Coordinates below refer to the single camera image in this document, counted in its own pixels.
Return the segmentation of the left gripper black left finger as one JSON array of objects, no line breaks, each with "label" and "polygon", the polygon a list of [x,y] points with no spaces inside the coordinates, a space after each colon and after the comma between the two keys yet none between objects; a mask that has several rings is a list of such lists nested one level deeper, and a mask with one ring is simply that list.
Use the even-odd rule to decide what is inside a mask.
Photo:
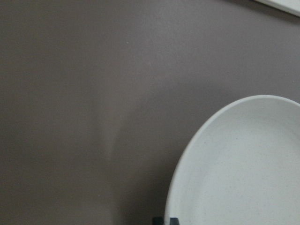
[{"label": "left gripper black left finger", "polygon": [[164,219],[162,217],[153,217],[152,225],[164,225]]}]

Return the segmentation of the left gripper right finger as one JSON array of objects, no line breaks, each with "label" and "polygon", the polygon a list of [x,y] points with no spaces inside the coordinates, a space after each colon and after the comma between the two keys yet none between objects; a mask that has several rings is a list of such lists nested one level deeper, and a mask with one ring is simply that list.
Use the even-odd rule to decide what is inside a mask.
[{"label": "left gripper right finger", "polygon": [[177,217],[171,217],[169,220],[169,225],[180,225],[179,219]]}]

